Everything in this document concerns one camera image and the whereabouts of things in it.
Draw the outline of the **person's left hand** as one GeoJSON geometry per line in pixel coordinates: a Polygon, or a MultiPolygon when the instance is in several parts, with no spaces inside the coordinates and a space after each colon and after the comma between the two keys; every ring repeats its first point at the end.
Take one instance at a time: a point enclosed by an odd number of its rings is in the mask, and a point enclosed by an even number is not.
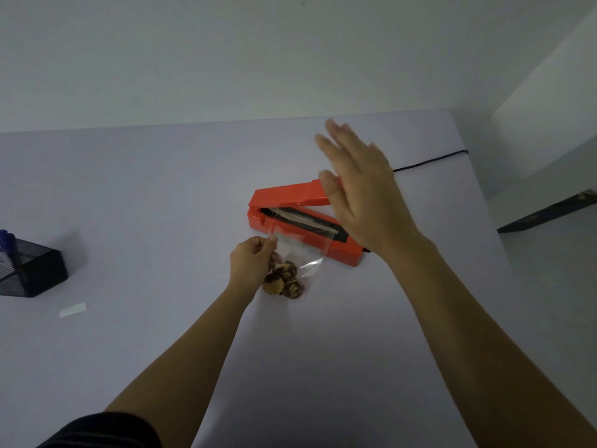
{"type": "Polygon", "coordinates": [[[261,287],[265,276],[251,258],[251,238],[240,242],[230,254],[230,275],[227,290],[245,303],[250,303],[261,287]]]}

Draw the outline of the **person's right hand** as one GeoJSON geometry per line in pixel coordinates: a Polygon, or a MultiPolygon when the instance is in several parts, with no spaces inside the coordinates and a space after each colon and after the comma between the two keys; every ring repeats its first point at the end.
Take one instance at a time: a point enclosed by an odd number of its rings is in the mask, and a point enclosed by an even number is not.
{"type": "MultiPolygon", "coordinates": [[[[315,136],[324,155],[326,138],[330,138],[328,134],[315,136]]],[[[395,187],[373,187],[368,183],[368,175],[337,175],[333,169],[331,172],[341,181],[347,197],[347,221],[340,224],[357,243],[387,263],[435,251],[415,225],[397,182],[395,187]]]]}

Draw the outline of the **clear plastic bag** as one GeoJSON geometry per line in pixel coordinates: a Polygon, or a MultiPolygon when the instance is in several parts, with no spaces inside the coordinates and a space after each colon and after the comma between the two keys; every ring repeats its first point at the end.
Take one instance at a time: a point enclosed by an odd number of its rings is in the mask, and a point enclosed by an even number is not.
{"type": "Polygon", "coordinates": [[[285,261],[292,261],[296,264],[296,279],[301,280],[305,285],[305,291],[298,299],[303,298],[306,294],[309,294],[313,289],[315,289],[317,274],[321,271],[322,264],[328,259],[327,254],[331,247],[331,239],[323,237],[323,243],[321,245],[313,246],[307,243],[307,235],[293,234],[289,232],[284,233],[279,226],[270,228],[268,235],[275,236],[278,239],[277,252],[279,252],[281,256],[281,263],[285,261]]]}

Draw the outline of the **person's right forearm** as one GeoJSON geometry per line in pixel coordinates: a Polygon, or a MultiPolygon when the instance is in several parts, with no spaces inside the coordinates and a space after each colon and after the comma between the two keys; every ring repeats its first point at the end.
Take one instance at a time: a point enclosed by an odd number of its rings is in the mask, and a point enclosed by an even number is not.
{"type": "Polygon", "coordinates": [[[427,238],[378,255],[406,294],[479,448],[597,448],[597,430],[489,316],[427,238]]]}

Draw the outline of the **person's left forearm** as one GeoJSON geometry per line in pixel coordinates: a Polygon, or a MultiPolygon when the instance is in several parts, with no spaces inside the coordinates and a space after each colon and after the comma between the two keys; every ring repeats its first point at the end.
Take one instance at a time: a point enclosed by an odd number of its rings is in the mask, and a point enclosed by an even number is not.
{"type": "Polygon", "coordinates": [[[163,448],[190,448],[243,313],[259,286],[230,280],[196,322],[145,368],[105,411],[144,419],[156,431],[163,448]]]}

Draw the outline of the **red heat sealer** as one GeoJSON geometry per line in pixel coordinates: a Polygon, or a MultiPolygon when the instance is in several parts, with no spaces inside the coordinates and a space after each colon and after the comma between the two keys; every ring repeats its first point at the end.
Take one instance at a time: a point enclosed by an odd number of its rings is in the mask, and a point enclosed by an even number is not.
{"type": "Polygon", "coordinates": [[[300,241],[329,259],[356,267],[365,249],[336,218],[315,210],[330,205],[319,180],[257,189],[248,204],[248,223],[255,231],[300,241]]]}

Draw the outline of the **dark baseboard strip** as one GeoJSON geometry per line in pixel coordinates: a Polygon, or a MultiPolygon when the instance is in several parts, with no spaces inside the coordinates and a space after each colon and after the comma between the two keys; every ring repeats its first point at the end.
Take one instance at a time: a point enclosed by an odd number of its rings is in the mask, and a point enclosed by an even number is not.
{"type": "Polygon", "coordinates": [[[526,231],[595,204],[597,204],[597,191],[589,189],[540,211],[534,212],[529,216],[499,227],[497,233],[502,234],[526,231]]]}

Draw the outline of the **black mesh pen holder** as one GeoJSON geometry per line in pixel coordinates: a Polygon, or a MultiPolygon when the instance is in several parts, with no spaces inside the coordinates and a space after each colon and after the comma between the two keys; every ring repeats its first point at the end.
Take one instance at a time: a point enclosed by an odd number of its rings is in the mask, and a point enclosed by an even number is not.
{"type": "Polygon", "coordinates": [[[0,296],[34,298],[69,278],[61,251],[16,240],[20,268],[14,269],[0,248],[0,296]]]}

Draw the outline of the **dark sleeve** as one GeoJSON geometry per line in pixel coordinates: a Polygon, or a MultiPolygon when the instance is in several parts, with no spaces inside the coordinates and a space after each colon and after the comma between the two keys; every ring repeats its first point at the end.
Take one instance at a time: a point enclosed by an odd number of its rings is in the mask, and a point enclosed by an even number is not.
{"type": "Polygon", "coordinates": [[[37,448],[162,448],[162,443],[144,419],[103,412],[71,421],[37,448]]]}

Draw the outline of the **blue pen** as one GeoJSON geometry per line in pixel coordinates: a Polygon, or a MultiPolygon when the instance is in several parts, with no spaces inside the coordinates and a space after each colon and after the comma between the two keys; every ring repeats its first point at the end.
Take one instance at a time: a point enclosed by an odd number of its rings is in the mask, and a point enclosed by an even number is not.
{"type": "Polygon", "coordinates": [[[0,230],[0,248],[6,254],[14,269],[21,267],[18,244],[13,233],[0,230]]]}

